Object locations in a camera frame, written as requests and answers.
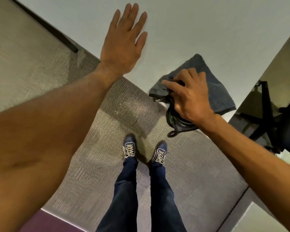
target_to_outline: pant leg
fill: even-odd
[[[96,232],[137,231],[136,168],[138,161],[135,157],[128,157],[123,165],[124,168],[115,182],[113,201]]]
[[[174,193],[160,163],[149,167],[151,180],[151,232],[187,232],[174,202]]]

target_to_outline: black chair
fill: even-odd
[[[256,86],[262,88],[262,118],[240,113],[238,116],[258,124],[259,127],[249,136],[252,140],[257,140],[264,133],[267,133],[271,147],[266,146],[269,151],[279,154],[284,149],[290,152],[290,104],[287,107],[279,108],[280,115],[274,117],[270,93],[266,81],[259,81]]]

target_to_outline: white table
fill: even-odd
[[[148,93],[199,53],[237,107],[290,36],[290,0],[18,1],[97,57],[115,10],[137,2],[148,13],[148,38],[125,77]]]

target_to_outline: blue shoe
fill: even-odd
[[[136,144],[136,138],[134,134],[127,134],[122,143],[122,150],[124,152],[124,158],[135,157],[135,153],[138,153],[138,146]]]
[[[158,143],[155,149],[155,153],[153,154],[149,164],[153,163],[164,163],[165,156],[168,152],[168,147],[165,141],[161,141]]]

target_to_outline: purple surface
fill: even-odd
[[[51,214],[39,210],[19,232],[83,232]]]

